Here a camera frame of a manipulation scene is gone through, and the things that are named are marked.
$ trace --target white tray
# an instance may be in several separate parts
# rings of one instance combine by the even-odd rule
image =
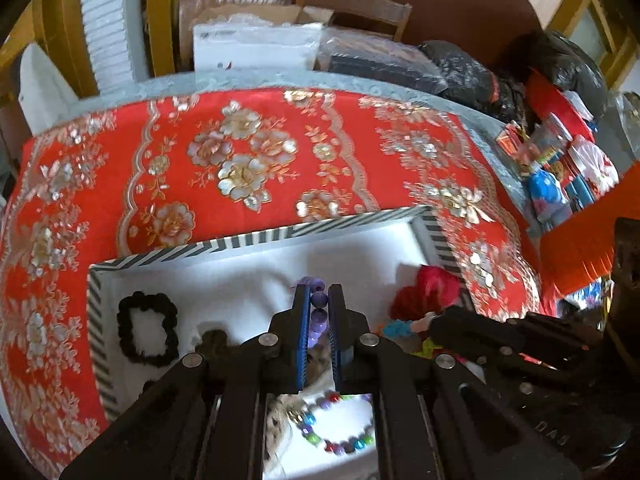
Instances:
[[[388,321],[396,292],[415,282],[421,265],[460,275],[454,261],[437,220],[420,206],[220,238],[91,266],[88,336],[102,405],[113,420],[135,402],[146,381],[168,370],[132,364],[120,351],[118,304],[137,290],[164,292],[176,305],[183,356],[212,328],[225,330],[230,344],[265,332],[274,313],[290,308],[292,287],[303,276],[342,284],[347,307],[365,314],[375,330]],[[468,292],[464,286],[462,290],[462,304],[469,307]],[[159,331],[149,326],[145,339],[155,337],[162,344],[164,332]],[[339,414],[338,432],[345,427],[344,438],[351,434],[349,426],[363,427],[361,411],[354,410],[354,420]],[[298,433],[281,457],[286,478],[319,480],[328,478],[331,468],[332,479],[354,480],[375,471],[374,449],[333,457]],[[270,478],[278,478],[278,471]]]

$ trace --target red tablecloth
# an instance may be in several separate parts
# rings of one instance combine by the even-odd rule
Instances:
[[[457,118],[432,108],[348,92],[213,92],[33,139],[0,267],[0,379],[31,461],[57,476],[106,427],[85,333],[89,264],[412,204],[436,213],[478,312],[537,311],[524,220]]]

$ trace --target colorful beaded bracelet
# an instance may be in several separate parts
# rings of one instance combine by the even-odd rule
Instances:
[[[288,415],[290,420],[292,420],[302,432],[302,436],[310,444],[317,447],[321,442],[324,442],[324,450],[327,453],[334,453],[336,455],[355,453],[358,450],[365,449],[367,446],[372,446],[375,442],[373,416],[371,417],[369,424],[364,427],[359,436],[352,436],[351,438],[339,443],[321,438],[313,429],[313,425],[316,423],[316,416],[314,415],[314,412],[317,410],[328,410],[331,406],[337,404],[341,400],[351,399],[364,399],[371,403],[372,396],[371,394],[342,396],[337,392],[327,392],[325,396],[318,397],[313,404],[305,403],[300,409],[290,409],[288,411]]]

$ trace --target black scrunchie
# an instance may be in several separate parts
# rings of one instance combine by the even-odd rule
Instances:
[[[146,356],[144,352],[138,354],[136,345],[133,342],[133,323],[131,322],[131,311],[139,308],[142,312],[153,310],[164,315],[162,328],[166,333],[164,344],[166,352],[162,355]],[[144,294],[134,292],[132,296],[127,296],[120,301],[118,307],[118,336],[120,337],[120,349],[122,353],[132,363],[153,365],[158,368],[168,366],[178,358],[178,335],[175,327],[178,324],[178,309],[165,294]]]

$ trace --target green bead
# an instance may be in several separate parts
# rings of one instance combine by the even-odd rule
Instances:
[[[308,435],[305,435],[305,438],[309,444],[313,444],[314,446],[317,446],[322,442],[322,439],[315,433],[309,433]]]

